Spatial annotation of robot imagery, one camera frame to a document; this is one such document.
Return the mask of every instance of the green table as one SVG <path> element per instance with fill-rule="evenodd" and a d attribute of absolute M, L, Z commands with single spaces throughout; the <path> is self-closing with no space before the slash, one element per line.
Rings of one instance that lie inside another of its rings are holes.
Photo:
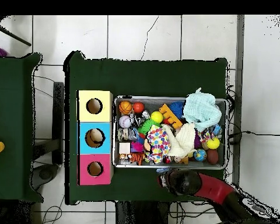
<path fill-rule="evenodd" d="M 86 60 L 79 51 L 72 52 L 64 62 L 65 71 L 65 193 L 66 203 L 103 200 L 190 201 L 195 197 L 177 197 L 160 188 L 155 169 L 114 169 L 110 185 L 77 185 L 76 91 L 108 90 L 114 97 L 169 96 L 186 97 L 202 87 L 204 93 L 225 98 L 227 60 L 216 61 L 119 61 Z M 223 178 L 223 170 L 203 170 Z"/>
<path fill-rule="evenodd" d="M 0 57 L 0 200 L 41 202 L 29 182 L 33 154 L 32 72 L 40 54 Z"/>

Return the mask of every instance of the blue ball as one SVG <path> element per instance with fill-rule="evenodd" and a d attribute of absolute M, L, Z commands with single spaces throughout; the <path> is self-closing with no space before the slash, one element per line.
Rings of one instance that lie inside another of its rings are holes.
<path fill-rule="evenodd" d="M 195 160 L 202 162 L 204 161 L 207 157 L 207 153 L 204 149 L 197 149 L 197 151 L 194 152 L 193 157 Z"/>

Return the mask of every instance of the orange basketball toy ball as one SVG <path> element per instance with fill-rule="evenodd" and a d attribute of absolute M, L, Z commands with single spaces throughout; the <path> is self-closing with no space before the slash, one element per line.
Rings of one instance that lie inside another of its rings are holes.
<path fill-rule="evenodd" d="M 142 113 L 144 111 L 144 104 L 142 102 L 135 102 L 133 109 L 135 113 Z"/>
<path fill-rule="evenodd" d="M 132 104 L 128 101 L 122 101 L 119 104 L 119 110 L 122 114 L 129 114 L 132 111 Z"/>

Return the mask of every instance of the colorful patterned cloth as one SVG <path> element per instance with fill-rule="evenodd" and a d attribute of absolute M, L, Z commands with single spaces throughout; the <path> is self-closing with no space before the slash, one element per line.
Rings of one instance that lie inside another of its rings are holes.
<path fill-rule="evenodd" d="M 151 153 L 145 152 L 145 161 L 150 162 L 152 160 L 154 163 L 162 162 L 164 155 L 167 155 L 170 150 L 167 132 L 156 125 L 152 125 L 152 128 L 147 134 L 147 139 L 151 146 Z"/>

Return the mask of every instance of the round hole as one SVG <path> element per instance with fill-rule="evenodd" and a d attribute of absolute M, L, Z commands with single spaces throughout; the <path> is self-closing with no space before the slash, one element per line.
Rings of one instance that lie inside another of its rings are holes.
<path fill-rule="evenodd" d="M 87 171 L 91 176 L 97 177 L 102 174 L 103 166 L 100 162 L 92 162 L 91 164 L 88 165 Z"/>
<path fill-rule="evenodd" d="M 90 129 L 85 135 L 85 141 L 91 148 L 99 148 L 105 141 L 104 133 L 100 129 Z"/>
<path fill-rule="evenodd" d="M 103 104 L 102 102 L 97 99 L 90 99 L 87 103 L 86 103 L 86 109 L 88 112 L 90 112 L 91 114 L 99 114 L 102 109 L 103 109 Z"/>

